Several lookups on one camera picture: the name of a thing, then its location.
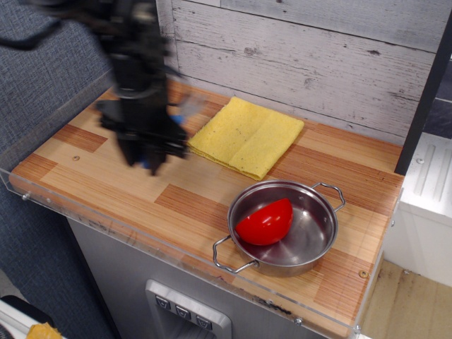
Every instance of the blue fabric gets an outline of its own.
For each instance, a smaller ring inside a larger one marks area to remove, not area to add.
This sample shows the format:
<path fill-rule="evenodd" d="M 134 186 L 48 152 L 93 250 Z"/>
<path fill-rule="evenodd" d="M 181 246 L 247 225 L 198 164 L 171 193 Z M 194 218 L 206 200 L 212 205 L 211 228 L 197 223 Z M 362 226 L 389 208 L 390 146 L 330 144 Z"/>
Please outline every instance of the blue fabric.
<path fill-rule="evenodd" d="M 53 19 L 0 1 L 0 36 L 23 39 Z M 109 64 L 80 25 L 31 52 L 0 47 L 0 167 L 11 171 L 109 87 Z M 113 338 L 67 220 L 0 186 L 0 269 L 70 339 Z"/>

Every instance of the red plastic bowl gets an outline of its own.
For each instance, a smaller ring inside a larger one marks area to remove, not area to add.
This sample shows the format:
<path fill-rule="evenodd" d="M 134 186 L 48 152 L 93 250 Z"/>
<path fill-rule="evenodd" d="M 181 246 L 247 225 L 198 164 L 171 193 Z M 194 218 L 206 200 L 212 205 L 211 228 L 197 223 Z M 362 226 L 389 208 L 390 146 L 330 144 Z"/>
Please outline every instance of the red plastic bowl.
<path fill-rule="evenodd" d="M 237 234 L 253 245 L 279 242 L 290 230 L 293 210 L 290 200 L 280 199 L 244 218 L 235 227 Z"/>

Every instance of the metal handle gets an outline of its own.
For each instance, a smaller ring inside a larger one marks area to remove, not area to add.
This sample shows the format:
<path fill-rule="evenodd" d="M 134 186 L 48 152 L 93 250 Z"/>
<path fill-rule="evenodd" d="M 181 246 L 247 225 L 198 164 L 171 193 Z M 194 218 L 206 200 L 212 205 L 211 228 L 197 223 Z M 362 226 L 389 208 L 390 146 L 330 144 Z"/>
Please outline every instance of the metal handle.
<path fill-rule="evenodd" d="M 314 188 L 316 188 L 318 185 L 328 187 L 329 189 L 335 189 L 335 190 L 339 193 L 339 197 L 340 197 L 340 200 L 342 201 L 342 203 L 341 203 L 338 207 L 336 207 L 336 208 L 334 209 L 335 212 L 339 211 L 342 207 L 345 206 L 344 195 L 342 194 L 342 191 L 340 190 L 339 187 L 336 187 L 336 186 L 333 186 L 333 185 L 330 185 L 330 184 L 325 184 L 324 182 L 318 182 L 317 184 L 313 185 L 311 188 L 314 189 Z"/>
<path fill-rule="evenodd" d="M 217 246 L 219 244 L 221 244 L 222 242 L 225 242 L 226 240 L 231 239 L 231 236 L 228 235 L 226 238 L 220 239 L 218 240 L 216 243 L 214 243 L 213 245 L 213 262 L 215 263 L 216 266 L 218 266 L 219 268 L 222 268 L 223 270 L 228 270 L 231 273 L 238 273 L 242 270 L 244 270 L 245 268 L 248 268 L 249 266 L 255 265 L 256 267 L 259 267 L 259 262 L 257 260 L 253 260 L 250 261 L 249 263 L 245 263 L 242 267 L 239 267 L 237 270 L 230 268 L 229 266 L 226 265 L 222 265 L 221 263 L 218 262 L 217 260 Z"/>

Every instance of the metal pot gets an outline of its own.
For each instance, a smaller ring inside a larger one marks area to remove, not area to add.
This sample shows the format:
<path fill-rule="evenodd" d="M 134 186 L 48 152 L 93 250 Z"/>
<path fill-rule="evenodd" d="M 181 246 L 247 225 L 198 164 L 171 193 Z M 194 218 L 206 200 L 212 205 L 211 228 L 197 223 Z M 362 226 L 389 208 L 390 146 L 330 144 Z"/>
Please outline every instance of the metal pot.
<path fill-rule="evenodd" d="M 331 204 L 314 188 L 324 186 L 339 193 L 340 206 Z M 293 221 L 289 233 L 275 244 L 257 246 L 249 244 L 235 232 L 236 225 L 248 215 L 276 200 L 288 198 L 292 203 Z M 342 191 L 333 185 L 319 182 L 312 187 L 287 180 L 269 180 L 248 187 L 232 202 L 227 214 L 230 235 L 213 245 L 216 266 L 238 273 L 249 266 L 265 275 L 291 277 L 311 270 L 331 248 L 338 234 L 336 212 L 345 205 Z M 233 269 L 217 260 L 219 244 L 232 239 L 240 254 L 249 261 Z"/>

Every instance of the yellow object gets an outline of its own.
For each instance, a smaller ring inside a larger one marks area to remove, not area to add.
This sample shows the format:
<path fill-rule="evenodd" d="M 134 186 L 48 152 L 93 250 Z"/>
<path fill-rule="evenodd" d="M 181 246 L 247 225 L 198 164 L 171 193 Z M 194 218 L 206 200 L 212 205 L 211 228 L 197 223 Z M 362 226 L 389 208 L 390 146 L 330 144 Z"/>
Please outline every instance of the yellow object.
<path fill-rule="evenodd" d="M 30 327 L 26 339 L 62 339 L 61 334 L 49 323 L 38 323 Z"/>
<path fill-rule="evenodd" d="M 262 180 L 303 126 L 301 120 L 233 97 L 188 145 L 195 154 Z"/>

